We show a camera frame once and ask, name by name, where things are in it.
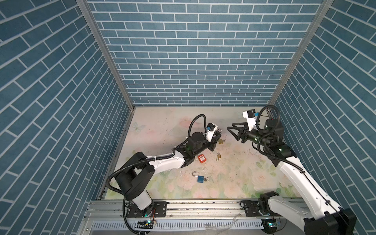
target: padlock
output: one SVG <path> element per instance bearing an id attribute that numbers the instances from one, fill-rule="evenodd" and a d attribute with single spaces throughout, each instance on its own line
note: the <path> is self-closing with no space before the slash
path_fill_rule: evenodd
<path id="1" fill-rule="evenodd" d="M 209 179 L 208 177 L 204 178 L 203 176 L 195 176 L 194 175 L 195 173 L 198 173 L 198 171 L 192 172 L 192 176 L 197 177 L 197 182 L 198 183 L 203 183 L 204 181 L 207 181 Z"/>
<path id="2" fill-rule="evenodd" d="M 204 154 L 201 154 L 200 156 L 197 156 L 200 163 L 204 163 L 206 165 L 206 158 L 204 157 Z"/>

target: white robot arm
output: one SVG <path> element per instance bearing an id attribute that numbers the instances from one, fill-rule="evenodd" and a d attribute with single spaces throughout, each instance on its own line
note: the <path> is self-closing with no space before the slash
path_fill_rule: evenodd
<path id="1" fill-rule="evenodd" d="M 278 118 L 266 120 L 265 129 L 259 129 L 259 118 L 267 108 L 273 108 Z M 260 212 L 284 216 L 307 235 L 351 235 L 356 222 L 355 214 L 351 209 L 343 209 L 331 198 L 304 168 L 294 151 L 282 142 L 284 128 L 278 109 L 268 105 L 259 114 L 253 109 L 243 112 L 243 116 L 247 122 L 233 123 L 227 128 L 229 132 L 237 140 L 241 139 L 242 143 L 250 140 L 252 145 L 257 144 L 257 148 L 253 147 L 266 155 L 285 174 L 309 208 L 309 211 L 304 210 L 284 200 L 276 192 L 268 192 L 260 195 Z"/>

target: blue brick wallpaper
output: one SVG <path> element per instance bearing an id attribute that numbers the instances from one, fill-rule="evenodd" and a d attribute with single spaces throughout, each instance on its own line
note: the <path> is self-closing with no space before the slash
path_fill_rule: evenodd
<path id="1" fill-rule="evenodd" d="M 75 0 L 0 1 L 0 234 L 71 234 L 129 108 Z"/>
<path id="2" fill-rule="evenodd" d="M 305 167 L 376 234 L 376 1 L 335 0 L 276 105 Z"/>
<path id="3" fill-rule="evenodd" d="M 136 106 L 264 106 L 322 0 L 89 0 Z"/>

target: black cable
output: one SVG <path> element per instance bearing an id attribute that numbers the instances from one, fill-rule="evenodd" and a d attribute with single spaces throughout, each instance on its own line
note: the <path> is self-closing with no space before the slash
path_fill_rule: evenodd
<path id="1" fill-rule="evenodd" d="M 141 235 L 141 234 L 146 235 L 146 234 L 150 233 L 150 231 L 138 231 L 137 232 L 136 230 L 134 230 L 133 228 L 130 227 L 130 225 L 128 224 L 128 221 L 127 221 L 126 214 L 125 214 L 125 201 L 126 200 L 125 200 L 125 197 L 124 197 L 124 199 L 123 199 L 123 219 L 124 219 L 125 225 L 129 229 L 129 231 L 131 231 L 132 233 L 137 234 L 137 235 Z"/>
<path id="2" fill-rule="evenodd" d="M 115 188 L 113 187 L 112 185 L 110 185 L 110 181 L 113 177 L 116 177 L 120 172 L 122 172 L 123 170 L 125 169 L 128 169 L 128 168 L 131 168 L 131 167 L 135 167 L 137 165 L 142 165 L 146 162 L 151 162 L 151 161 L 157 161 L 157 160 L 163 160 L 163 159 L 168 159 L 168 158 L 172 158 L 174 156 L 174 154 L 170 154 L 168 156 L 161 156 L 161 157 L 156 157 L 156 158 L 147 158 L 147 159 L 144 159 L 144 160 L 140 160 L 136 163 L 133 163 L 133 164 L 130 164 L 126 167 L 122 167 L 120 168 L 119 170 L 115 171 L 114 173 L 110 174 L 110 176 L 106 179 L 106 187 L 111 189 L 112 191 L 114 192 L 117 192 L 117 193 L 120 193 L 121 195 L 123 195 L 122 191 L 118 188 Z"/>
<path id="3" fill-rule="evenodd" d="M 279 113 L 278 108 L 277 108 L 276 106 L 274 106 L 274 105 L 267 105 L 267 106 L 263 107 L 263 108 L 260 110 L 259 115 L 258 115 L 257 118 L 256 118 L 256 127 L 257 127 L 259 130 L 263 130 L 263 129 L 260 129 L 260 128 L 258 127 L 258 122 L 259 122 L 259 120 L 260 120 L 260 116 L 262 115 L 262 112 L 264 112 L 264 111 L 265 111 L 266 109 L 268 109 L 268 108 L 272 108 L 272 109 L 274 109 L 275 112 L 277 113 L 277 122 L 275 123 L 274 127 L 273 127 L 270 131 L 268 131 L 266 134 L 264 134 L 264 135 L 262 135 L 262 136 L 260 137 L 260 139 L 259 139 L 259 141 L 258 141 L 258 143 L 257 143 L 257 151 L 258 151 L 259 153 L 261 153 L 262 155 L 267 156 L 268 158 L 273 158 L 273 159 L 279 160 L 279 161 L 281 161 L 281 162 L 285 162 L 285 163 L 287 163 L 287 164 L 290 164 L 291 166 L 297 168 L 301 173 L 303 173 L 304 170 L 303 170 L 300 166 L 296 165 L 295 163 L 290 162 L 290 161 L 288 161 L 288 160 L 286 160 L 286 159 L 284 159 L 284 158 L 279 158 L 279 157 L 277 157 L 277 156 L 273 156 L 273 155 L 271 155 L 271 154 L 265 153 L 265 152 L 263 152 L 263 151 L 260 149 L 261 141 L 262 141 L 265 137 L 268 137 L 269 135 L 271 135 L 271 134 L 274 132 L 274 130 L 277 128 L 277 126 L 278 126 L 278 124 L 280 123 L 280 120 L 281 120 L 281 115 L 280 115 L 280 113 Z"/>
<path id="4" fill-rule="evenodd" d="M 276 232 L 279 232 L 279 231 L 281 231 L 282 229 L 284 229 L 284 228 L 286 227 L 287 221 L 288 221 L 288 220 L 286 219 L 286 223 L 285 223 L 285 225 L 283 226 L 283 228 L 281 228 L 281 229 L 278 229 L 278 230 L 277 230 L 277 231 L 275 231 L 274 233 L 276 233 Z"/>
<path id="5" fill-rule="evenodd" d="M 258 149 L 253 145 L 253 142 L 252 142 L 252 147 L 258 151 Z"/>
<path id="6" fill-rule="evenodd" d="M 189 128 L 188 128 L 188 136 L 187 136 L 187 138 L 191 137 L 191 129 L 192 129 L 192 126 L 193 126 L 194 122 L 195 122 L 199 117 L 203 117 L 203 118 L 204 118 L 205 138 L 207 138 L 207 137 L 206 137 L 206 136 L 207 136 L 206 134 L 208 133 L 208 130 L 206 129 L 206 116 L 203 115 L 203 114 L 199 114 L 199 115 L 197 115 L 197 116 L 192 120 L 192 122 L 191 122 L 191 124 L 189 125 Z"/>
<path id="7" fill-rule="evenodd" d="M 193 126 L 194 122 L 195 122 L 199 117 L 203 117 L 203 118 L 204 118 L 205 138 L 208 139 L 208 136 L 207 136 L 207 129 L 206 129 L 206 116 L 203 115 L 203 114 L 200 114 L 200 115 L 197 115 L 197 116 L 191 121 L 191 124 L 189 125 L 189 128 L 188 128 L 188 136 L 187 136 L 187 139 L 185 139 L 181 144 L 179 144 L 178 146 L 176 146 L 176 148 L 181 147 L 183 144 L 185 144 L 185 143 L 188 141 L 188 138 L 191 137 L 191 129 L 192 129 L 192 126 Z"/>

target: floral mat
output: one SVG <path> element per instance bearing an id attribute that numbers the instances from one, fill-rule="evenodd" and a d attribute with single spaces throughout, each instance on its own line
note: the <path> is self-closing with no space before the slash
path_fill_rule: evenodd
<path id="1" fill-rule="evenodd" d="M 251 108 L 136 108 L 116 169 L 136 152 L 150 156 L 171 152 L 174 146 L 186 139 L 192 119 L 198 114 L 205 114 L 207 123 L 215 123 L 222 129 L 222 139 L 225 142 L 217 144 L 214 152 L 208 149 L 203 151 L 202 154 L 207 159 L 206 165 L 196 158 L 187 167 L 153 176 L 146 187 L 152 198 L 247 198 L 259 197 L 268 191 L 276 191 L 283 197 L 300 197 L 289 179 L 267 157 L 253 149 L 250 141 L 242 144 L 227 131 L 232 123 L 246 121 L 242 112 L 248 109 Z M 265 119 L 266 117 L 260 119 L 261 127 L 264 126 Z M 191 133 L 202 132 L 203 126 L 203 118 L 199 118 Z M 208 177 L 208 181 L 198 183 L 197 178 L 192 176 L 193 171 Z M 111 185 L 118 188 L 115 179 L 112 179 Z M 108 190 L 105 197 L 122 198 L 122 195 L 111 190 Z"/>

